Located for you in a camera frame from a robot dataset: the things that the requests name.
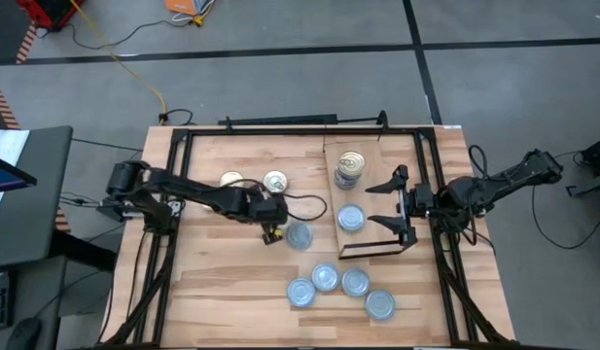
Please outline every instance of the keyboard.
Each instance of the keyboard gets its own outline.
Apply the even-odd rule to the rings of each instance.
[[[0,271],[0,329],[12,325],[14,294],[12,272]]]

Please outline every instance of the gray floor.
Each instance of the gray floor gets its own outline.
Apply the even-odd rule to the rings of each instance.
[[[600,1],[412,1],[426,43],[600,37]],[[142,29],[120,54],[410,43],[401,1],[220,0],[203,28]],[[160,1],[87,2],[110,40],[139,23],[170,18]],[[81,18],[78,38],[98,45]],[[36,40],[30,57],[104,54],[74,46],[70,29]],[[462,124],[490,169],[518,162],[533,148],[554,154],[600,139],[600,46],[426,52],[444,123]],[[170,108],[194,122],[338,113],[394,123],[431,123],[413,52],[334,53],[129,63]],[[23,127],[71,124],[75,135],[128,147],[143,145],[157,121],[156,98],[114,63],[0,67],[4,91]],[[64,184],[100,198],[114,162],[132,152],[74,144]],[[541,225],[563,244],[583,238],[600,217],[600,197],[566,196],[588,174],[569,157],[565,180],[538,189]],[[114,223],[65,208],[74,233],[89,237]],[[530,191],[488,215],[513,326],[527,344],[600,349],[600,230],[576,251],[562,251],[535,230]],[[70,278],[82,272],[73,266]],[[96,300],[99,312],[63,319],[59,349],[91,345],[101,323],[107,276],[74,291],[64,314]]]

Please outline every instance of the monitor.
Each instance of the monitor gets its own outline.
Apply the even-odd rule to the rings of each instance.
[[[36,178],[0,159],[0,192],[36,186]]]

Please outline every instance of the can lid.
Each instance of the can lid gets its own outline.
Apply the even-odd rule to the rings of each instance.
[[[356,204],[343,205],[338,210],[338,225],[346,231],[357,231],[365,224],[365,212]]]
[[[239,174],[236,171],[229,171],[224,173],[221,177],[220,177],[220,186],[224,186],[227,185],[231,182],[237,181],[237,180],[241,180],[243,179],[243,176],[241,174]],[[236,186],[236,187],[242,187],[243,183],[236,183],[236,184],[232,184],[231,186]]]
[[[272,193],[282,193],[287,190],[287,176],[280,171],[269,171],[263,177],[263,183]]]
[[[315,286],[307,278],[297,278],[289,283],[287,298],[297,307],[310,306],[315,299]]]
[[[357,152],[345,152],[338,159],[338,169],[347,175],[359,175],[365,168],[365,158]]]
[[[285,236],[289,245],[295,249],[308,249],[312,244],[312,232],[306,223],[290,223]]]
[[[342,275],[342,290],[350,297],[361,297],[369,291],[369,276],[358,267],[352,267]]]
[[[365,300],[369,316],[375,320],[387,320],[395,313],[395,299],[384,290],[374,290]]]
[[[312,283],[321,292],[333,291],[338,287],[338,269],[332,263],[319,263],[312,269]]]

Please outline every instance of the wooden tabletop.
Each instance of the wooden tabletop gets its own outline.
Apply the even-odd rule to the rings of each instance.
[[[165,167],[171,133],[171,127],[151,127],[143,159],[152,166]],[[436,133],[446,180],[471,174],[462,130],[437,126]],[[363,140],[375,140],[375,136],[328,136],[325,142]],[[288,193],[317,194],[330,202],[332,174],[327,171],[323,143],[322,136],[197,136],[189,177],[217,184],[226,171],[262,179],[267,171],[277,169],[289,178]],[[383,161],[392,169],[406,164],[409,183],[420,182],[411,137],[382,136],[379,147]],[[426,145],[425,149],[431,164],[429,147]],[[430,177],[434,178],[431,168]],[[318,214],[320,205],[318,201],[289,200],[290,211],[299,216]],[[311,223],[312,246],[297,251],[284,241],[265,246],[260,227],[241,225],[199,204],[188,203],[181,219],[161,346],[448,345],[429,227],[425,220],[412,223],[418,243],[402,254],[341,262],[337,260],[331,208]],[[476,225],[480,233],[489,235],[483,220]],[[125,319],[142,227],[143,222],[137,220],[126,225],[104,339]],[[150,243],[149,234],[137,266],[135,300],[141,292]],[[472,247],[464,240],[460,250],[473,300],[500,333],[513,338],[492,250],[482,242]],[[364,301],[347,297],[340,289],[318,294],[309,308],[292,307],[286,299],[289,282],[300,276],[309,277],[312,267],[323,262],[337,264],[341,272],[352,266],[364,269],[372,289],[385,289],[395,297],[397,310],[393,318],[382,322],[370,319]],[[453,299],[460,336],[465,338],[461,306],[457,297]],[[151,309],[145,339],[152,334],[155,308]]]

